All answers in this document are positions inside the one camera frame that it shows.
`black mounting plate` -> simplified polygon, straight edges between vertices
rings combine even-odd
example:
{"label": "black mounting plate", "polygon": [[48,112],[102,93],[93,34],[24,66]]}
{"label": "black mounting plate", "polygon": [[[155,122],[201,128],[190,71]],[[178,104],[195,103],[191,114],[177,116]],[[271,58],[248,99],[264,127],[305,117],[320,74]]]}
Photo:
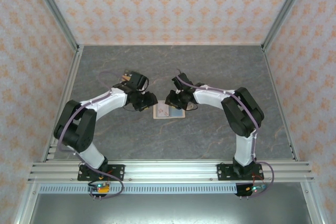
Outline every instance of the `black mounting plate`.
{"label": "black mounting plate", "polygon": [[246,175],[238,176],[233,171],[233,164],[224,164],[220,163],[217,165],[217,177],[218,180],[226,181],[226,180],[253,180],[252,174],[258,175],[264,179],[263,167],[261,164],[254,164],[249,173]]}
{"label": "black mounting plate", "polygon": [[[110,165],[108,164],[107,171],[111,171],[111,175],[114,177],[119,178],[121,181],[124,180],[124,174],[125,174],[125,165]],[[103,179],[100,179],[99,177],[102,176],[101,174],[98,174],[91,170],[86,165],[80,165],[79,166],[79,172],[78,172],[78,181],[115,181],[115,179],[104,176]]]}

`wallpaper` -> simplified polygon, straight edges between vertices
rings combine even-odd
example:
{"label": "wallpaper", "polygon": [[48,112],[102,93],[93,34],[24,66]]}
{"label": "wallpaper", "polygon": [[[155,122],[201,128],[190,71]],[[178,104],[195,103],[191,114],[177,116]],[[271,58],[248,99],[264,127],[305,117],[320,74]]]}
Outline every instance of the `wallpaper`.
{"label": "wallpaper", "polygon": [[336,220],[335,45],[336,0],[297,0],[268,52],[299,156],[313,161],[330,220]]}
{"label": "wallpaper", "polygon": [[43,0],[0,0],[0,222],[13,223],[73,56]]}
{"label": "wallpaper", "polygon": [[261,44],[285,0],[56,0],[80,44]]}

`yellow connector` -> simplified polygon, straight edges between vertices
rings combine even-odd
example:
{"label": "yellow connector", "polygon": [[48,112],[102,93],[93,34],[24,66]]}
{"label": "yellow connector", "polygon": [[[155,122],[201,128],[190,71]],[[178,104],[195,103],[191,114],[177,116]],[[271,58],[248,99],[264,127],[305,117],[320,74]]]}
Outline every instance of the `yellow connector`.
{"label": "yellow connector", "polygon": [[103,187],[98,187],[98,193],[100,194],[107,194],[110,191],[110,185],[107,184]]}

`patterned wallpaper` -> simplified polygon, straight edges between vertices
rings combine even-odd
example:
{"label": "patterned wallpaper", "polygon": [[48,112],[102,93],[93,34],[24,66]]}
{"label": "patterned wallpaper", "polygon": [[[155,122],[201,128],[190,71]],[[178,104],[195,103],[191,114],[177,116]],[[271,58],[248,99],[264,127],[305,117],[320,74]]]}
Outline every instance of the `patterned wallpaper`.
{"label": "patterned wallpaper", "polygon": [[297,0],[268,52],[299,156],[313,161],[330,220],[336,220],[335,45],[336,0]]}
{"label": "patterned wallpaper", "polygon": [[73,52],[43,0],[0,0],[0,10],[0,222],[13,223]]}
{"label": "patterned wallpaper", "polygon": [[285,0],[56,0],[80,44],[261,44]]}

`gray stone surface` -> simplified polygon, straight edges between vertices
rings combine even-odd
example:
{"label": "gray stone surface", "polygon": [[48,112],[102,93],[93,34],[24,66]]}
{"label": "gray stone surface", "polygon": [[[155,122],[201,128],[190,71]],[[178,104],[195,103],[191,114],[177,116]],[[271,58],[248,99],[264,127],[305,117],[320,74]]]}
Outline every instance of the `gray stone surface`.
{"label": "gray stone surface", "polygon": [[[165,100],[177,68],[194,83],[237,89],[246,87],[264,111],[257,139],[259,159],[292,158],[265,60],[258,46],[85,46],[71,98],[94,98],[106,91],[102,70],[136,70],[150,79],[148,90]],[[109,85],[118,82],[106,75]],[[96,124],[94,142],[108,159],[231,159],[235,134],[223,111],[200,105],[184,119],[153,119],[153,109],[112,111]],[[56,153],[55,158],[73,158]]]}

